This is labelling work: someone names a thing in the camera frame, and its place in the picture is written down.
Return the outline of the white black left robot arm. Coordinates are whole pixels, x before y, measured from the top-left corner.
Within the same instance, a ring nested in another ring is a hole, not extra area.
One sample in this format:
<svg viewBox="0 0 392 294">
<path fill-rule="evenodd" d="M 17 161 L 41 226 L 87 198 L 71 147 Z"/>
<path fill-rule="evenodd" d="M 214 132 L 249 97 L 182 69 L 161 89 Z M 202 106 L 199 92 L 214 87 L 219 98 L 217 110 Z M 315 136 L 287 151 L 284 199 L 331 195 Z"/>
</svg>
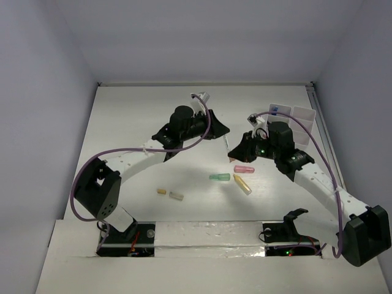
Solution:
<svg viewBox="0 0 392 294">
<path fill-rule="evenodd" d="M 176 107 L 169 122 L 141 148 L 102 160 L 96 156 L 79 172 L 72 188 L 79 202 L 95 219 L 103 222 L 108 239 L 128 242 L 137 231 L 137 221 L 118 207 L 121 184 L 143 170 L 170 160 L 193 138 L 214 140 L 228 134 L 212 109 L 195 113 L 188 106 Z"/>
</svg>

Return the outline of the yellow eraser block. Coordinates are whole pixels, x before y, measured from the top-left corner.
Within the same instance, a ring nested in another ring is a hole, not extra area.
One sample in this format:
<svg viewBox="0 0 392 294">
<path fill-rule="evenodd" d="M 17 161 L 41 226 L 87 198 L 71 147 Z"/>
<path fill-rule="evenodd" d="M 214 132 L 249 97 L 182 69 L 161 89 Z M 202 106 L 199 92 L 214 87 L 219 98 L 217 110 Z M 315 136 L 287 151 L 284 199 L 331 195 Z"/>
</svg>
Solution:
<svg viewBox="0 0 392 294">
<path fill-rule="evenodd" d="M 159 195 L 166 195 L 167 194 L 167 191 L 165 189 L 158 189 L 158 190 L 156 190 L 156 192 Z"/>
</svg>

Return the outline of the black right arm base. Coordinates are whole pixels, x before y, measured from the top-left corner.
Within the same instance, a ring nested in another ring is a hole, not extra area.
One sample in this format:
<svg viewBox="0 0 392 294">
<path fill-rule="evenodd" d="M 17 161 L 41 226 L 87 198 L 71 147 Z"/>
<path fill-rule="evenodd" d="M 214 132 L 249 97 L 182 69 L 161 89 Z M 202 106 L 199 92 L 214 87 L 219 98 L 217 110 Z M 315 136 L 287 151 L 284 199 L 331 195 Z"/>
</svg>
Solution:
<svg viewBox="0 0 392 294">
<path fill-rule="evenodd" d="M 265 222 L 258 238 L 265 244 L 267 257 L 322 256 L 323 246 L 307 235 L 297 232 L 294 221 L 308 210 L 299 208 L 287 213 L 282 220 Z"/>
</svg>

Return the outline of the white divided organizer box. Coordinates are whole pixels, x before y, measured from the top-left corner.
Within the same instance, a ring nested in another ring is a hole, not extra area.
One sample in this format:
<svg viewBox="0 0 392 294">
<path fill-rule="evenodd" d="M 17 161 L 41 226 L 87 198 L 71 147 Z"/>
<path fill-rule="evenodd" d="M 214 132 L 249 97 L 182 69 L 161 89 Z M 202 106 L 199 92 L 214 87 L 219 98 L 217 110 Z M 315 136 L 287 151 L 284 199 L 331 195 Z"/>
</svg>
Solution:
<svg viewBox="0 0 392 294">
<path fill-rule="evenodd" d="M 316 111 L 311 108 L 303 107 L 289 107 L 286 105 L 270 104 L 269 111 L 273 111 L 273 108 L 279 107 L 277 115 L 269 114 L 267 121 L 269 123 L 282 121 L 288 124 L 293 131 L 293 140 L 299 147 L 306 147 L 309 145 L 310 136 L 308 134 L 312 132 Z"/>
</svg>

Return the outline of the green highlighter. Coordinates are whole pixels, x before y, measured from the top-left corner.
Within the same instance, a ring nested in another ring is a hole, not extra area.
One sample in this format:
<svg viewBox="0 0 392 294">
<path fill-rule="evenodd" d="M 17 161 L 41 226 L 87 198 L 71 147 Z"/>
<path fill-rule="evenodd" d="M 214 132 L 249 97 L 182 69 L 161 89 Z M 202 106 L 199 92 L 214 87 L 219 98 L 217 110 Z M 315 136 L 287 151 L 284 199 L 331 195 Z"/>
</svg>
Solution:
<svg viewBox="0 0 392 294">
<path fill-rule="evenodd" d="M 229 181 L 230 174 L 229 173 L 211 174 L 209 175 L 209 179 L 213 181 Z"/>
</svg>

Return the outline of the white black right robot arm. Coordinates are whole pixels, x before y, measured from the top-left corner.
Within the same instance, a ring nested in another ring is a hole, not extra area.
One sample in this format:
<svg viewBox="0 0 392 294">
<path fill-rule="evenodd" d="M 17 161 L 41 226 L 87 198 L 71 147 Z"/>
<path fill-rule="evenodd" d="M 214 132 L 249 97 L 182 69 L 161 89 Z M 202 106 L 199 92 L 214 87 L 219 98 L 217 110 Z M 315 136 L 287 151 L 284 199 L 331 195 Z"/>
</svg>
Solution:
<svg viewBox="0 0 392 294">
<path fill-rule="evenodd" d="M 289 240 L 311 236 L 333 248 L 359 267 L 391 247 L 388 213 L 381 206 L 369 206 L 350 195 L 326 175 L 315 160 L 295 147 L 293 132 L 282 121 L 268 126 L 267 138 L 254 131 L 243 134 L 228 157 L 244 163 L 256 158 L 272 159 L 276 168 L 296 185 L 309 192 L 329 211 L 331 220 L 314 220 L 307 209 L 296 209 L 284 216 L 282 233 Z"/>
</svg>

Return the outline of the yellow highlighter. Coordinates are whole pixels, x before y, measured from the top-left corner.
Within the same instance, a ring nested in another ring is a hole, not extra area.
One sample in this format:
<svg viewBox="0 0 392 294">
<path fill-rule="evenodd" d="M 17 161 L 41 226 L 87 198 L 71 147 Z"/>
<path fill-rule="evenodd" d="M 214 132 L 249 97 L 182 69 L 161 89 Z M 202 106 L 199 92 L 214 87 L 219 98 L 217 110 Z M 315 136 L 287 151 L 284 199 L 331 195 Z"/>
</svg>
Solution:
<svg viewBox="0 0 392 294">
<path fill-rule="evenodd" d="M 246 194 L 250 195 L 252 193 L 252 189 L 247 185 L 247 183 L 240 177 L 239 175 L 234 174 L 233 179 L 237 186 Z"/>
</svg>

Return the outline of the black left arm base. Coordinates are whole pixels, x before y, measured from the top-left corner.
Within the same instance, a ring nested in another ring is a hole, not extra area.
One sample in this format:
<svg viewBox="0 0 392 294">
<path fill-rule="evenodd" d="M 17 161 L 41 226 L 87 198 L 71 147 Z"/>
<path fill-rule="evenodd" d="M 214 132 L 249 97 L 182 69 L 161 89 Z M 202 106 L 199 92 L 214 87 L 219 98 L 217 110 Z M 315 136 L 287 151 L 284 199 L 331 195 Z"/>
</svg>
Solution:
<svg viewBox="0 0 392 294">
<path fill-rule="evenodd" d="M 155 222 L 137 222 L 124 232 L 102 225 L 96 254 L 100 257 L 153 257 L 155 255 Z"/>
</svg>

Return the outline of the pink highlighter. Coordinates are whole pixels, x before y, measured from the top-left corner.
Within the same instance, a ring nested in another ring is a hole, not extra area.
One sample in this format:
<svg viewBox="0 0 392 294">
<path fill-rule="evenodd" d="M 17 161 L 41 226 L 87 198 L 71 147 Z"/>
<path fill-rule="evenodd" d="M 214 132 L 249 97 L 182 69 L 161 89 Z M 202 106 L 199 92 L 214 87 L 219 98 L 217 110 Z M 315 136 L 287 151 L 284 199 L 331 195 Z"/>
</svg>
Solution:
<svg viewBox="0 0 392 294">
<path fill-rule="evenodd" d="M 248 166 L 242 166 L 242 165 L 235 165 L 233 171 L 235 173 L 254 173 L 255 168 L 248 167 Z"/>
</svg>

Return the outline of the white eraser block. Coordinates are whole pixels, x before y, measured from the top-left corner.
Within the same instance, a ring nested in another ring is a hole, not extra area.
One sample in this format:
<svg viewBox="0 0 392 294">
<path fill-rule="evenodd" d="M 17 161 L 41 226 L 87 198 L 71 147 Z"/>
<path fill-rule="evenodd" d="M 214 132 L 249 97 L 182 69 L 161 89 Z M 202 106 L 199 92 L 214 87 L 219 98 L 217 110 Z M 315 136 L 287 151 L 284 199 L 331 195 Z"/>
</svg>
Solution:
<svg viewBox="0 0 392 294">
<path fill-rule="evenodd" d="M 178 200 L 178 201 L 183 201 L 183 199 L 184 199 L 183 194 L 179 194 L 179 193 L 175 193 L 175 192 L 170 192 L 169 197 L 172 199 Z"/>
</svg>

